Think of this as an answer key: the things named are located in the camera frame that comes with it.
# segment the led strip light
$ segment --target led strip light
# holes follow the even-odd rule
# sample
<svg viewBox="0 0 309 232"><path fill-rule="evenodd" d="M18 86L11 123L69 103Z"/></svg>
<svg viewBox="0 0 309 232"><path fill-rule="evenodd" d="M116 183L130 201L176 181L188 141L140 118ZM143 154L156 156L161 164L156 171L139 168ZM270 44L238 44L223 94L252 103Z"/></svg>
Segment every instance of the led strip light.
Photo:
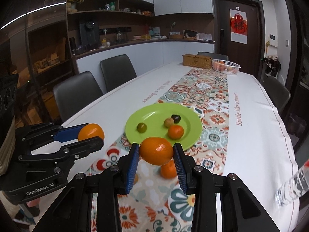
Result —
<svg viewBox="0 0 309 232"><path fill-rule="evenodd" d="M12 21L8 22L6 25L3 25L3 26L0 28L0 30L2 30L4 27L8 26L10 23L13 23L13 22L16 21L17 19L20 19L21 17L23 17L23 16L25 16L25 15L27 15L27 14L31 14L31 13L33 13L33 12L35 12L35 11L38 11L38 10L41 10L41 9L45 9L45 8L49 8L49 7L53 7L53 6L60 5L60 4L65 4L65 3L66 3L66 2L55 3L55 4L52 4L52 5L48 5L48 6L45 6L45 7L41 7L41 8L32 10L32 11L30 11L30 12L27 12L27 13L25 13L25 14L23 14L23 15L17 17L17 18L15 18L15 19L13 19Z"/></svg>

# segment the white plastic basket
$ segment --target white plastic basket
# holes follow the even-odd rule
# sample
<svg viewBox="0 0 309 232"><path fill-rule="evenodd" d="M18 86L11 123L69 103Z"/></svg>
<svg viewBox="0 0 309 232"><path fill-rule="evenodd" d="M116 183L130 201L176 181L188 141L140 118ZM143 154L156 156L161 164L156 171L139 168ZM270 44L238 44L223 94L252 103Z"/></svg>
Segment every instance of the white plastic basket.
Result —
<svg viewBox="0 0 309 232"><path fill-rule="evenodd" d="M236 63L220 59L213 59L212 63L214 70L228 75L236 75L239 68L241 68L240 65Z"/></svg>

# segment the dark brown door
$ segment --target dark brown door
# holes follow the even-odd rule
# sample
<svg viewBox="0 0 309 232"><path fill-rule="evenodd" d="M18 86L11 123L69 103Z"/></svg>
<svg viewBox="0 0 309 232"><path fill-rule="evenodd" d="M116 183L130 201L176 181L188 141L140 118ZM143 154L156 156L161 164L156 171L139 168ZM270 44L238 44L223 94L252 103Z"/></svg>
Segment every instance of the dark brown door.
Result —
<svg viewBox="0 0 309 232"><path fill-rule="evenodd" d="M239 71L258 76L261 60L261 31L257 7L229 0L216 0L218 23L218 53L241 66ZM247 44L231 41L230 9L247 14Z"/></svg>

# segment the orange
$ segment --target orange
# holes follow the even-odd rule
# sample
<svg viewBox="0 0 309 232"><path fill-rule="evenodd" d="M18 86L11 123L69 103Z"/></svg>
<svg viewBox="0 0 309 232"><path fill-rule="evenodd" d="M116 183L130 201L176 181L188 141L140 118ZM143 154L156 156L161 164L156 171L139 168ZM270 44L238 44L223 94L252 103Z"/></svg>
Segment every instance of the orange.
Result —
<svg viewBox="0 0 309 232"><path fill-rule="evenodd" d="M172 159L170 162L161 166L160 172L161 172L161 176L165 179L175 178L177 176L177 171L176 171L174 160Z"/></svg>
<svg viewBox="0 0 309 232"><path fill-rule="evenodd" d="M98 124L85 125L78 133L78 141L99 136L101 139L105 138L102 128Z"/></svg>
<svg viewBox="0 0 309 232"><path fill-rule="evenodd" d="M172 125L167 134L171 139L180 139L184 134L184 130L181 125Z"/></svg>
<svg viewBox="0 0 309 232"><path fill-rule="evenodd" d="M149 137L141 143L139 154L148 163L162 166L172 159L174 151L172 145L166 139Z"/></svg>

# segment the white tablecloth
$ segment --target white tablecloth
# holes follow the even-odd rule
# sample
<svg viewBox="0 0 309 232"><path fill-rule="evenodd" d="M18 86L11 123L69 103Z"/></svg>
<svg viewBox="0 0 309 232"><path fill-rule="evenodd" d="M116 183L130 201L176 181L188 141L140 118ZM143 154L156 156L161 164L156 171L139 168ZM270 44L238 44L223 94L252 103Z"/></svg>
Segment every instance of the white tablecloth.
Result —
<svg viewBox="0 0 309 232"><path fill-rule="evenodd" d="M123 132L129 116L155 103L183 77L191 67L170 63L154 69L105 94L68 119L63 126L98 123L105 132L104 146L109 147ZM239 72L228 75L229 138L224 175L236 173L260 201L280 231L293 230L299 201L278 207L274 201L277 188L297 170L293 147L284 124L260 83ZM54 142L33 153L52 153L60 148ZM75 161L68 180L85 172L100 157L101 151ZM40 217L61 190L41 198Z"/></svg>

